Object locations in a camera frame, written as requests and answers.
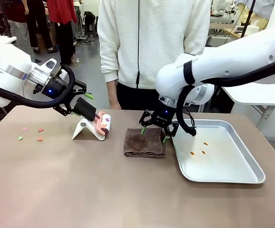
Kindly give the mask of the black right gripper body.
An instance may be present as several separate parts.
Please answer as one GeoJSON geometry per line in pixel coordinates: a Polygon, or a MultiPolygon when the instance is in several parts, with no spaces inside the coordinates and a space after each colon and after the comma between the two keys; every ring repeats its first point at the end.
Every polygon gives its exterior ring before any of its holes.
{"type": "Polygon", "coordinates": [[[165,105],[159,100],[152,115],[152,124],[161,128],[165,128],[172,123],[172,119],[176,113],[176,108],[165,105]]]}

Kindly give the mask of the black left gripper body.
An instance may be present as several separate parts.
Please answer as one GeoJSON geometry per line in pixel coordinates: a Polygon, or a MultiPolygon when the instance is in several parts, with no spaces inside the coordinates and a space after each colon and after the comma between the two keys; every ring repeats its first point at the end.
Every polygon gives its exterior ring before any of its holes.
{"type": "Polygon", "coordinates": [[[70,105],[72,99],[76,95],[81,94],[81,89],[74,89],[75,86],[81,87],[81,81],[70,78],[69,84],[65,84],[59,76],[52,77],[46,86],[44,87],[44,95],[52,98],[51,101],[47,101],[45,105],[70,105]]]}

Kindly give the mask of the person's right hand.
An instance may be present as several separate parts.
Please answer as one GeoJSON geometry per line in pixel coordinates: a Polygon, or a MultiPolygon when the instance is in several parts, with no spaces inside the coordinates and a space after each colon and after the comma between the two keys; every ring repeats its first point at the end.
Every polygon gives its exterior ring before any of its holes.
{"type": "Polygon", "coordinates": [[[113,109],[113,110],[121,110],[122,109],[118,100],[109,102],[109,108],[113,109]]]}

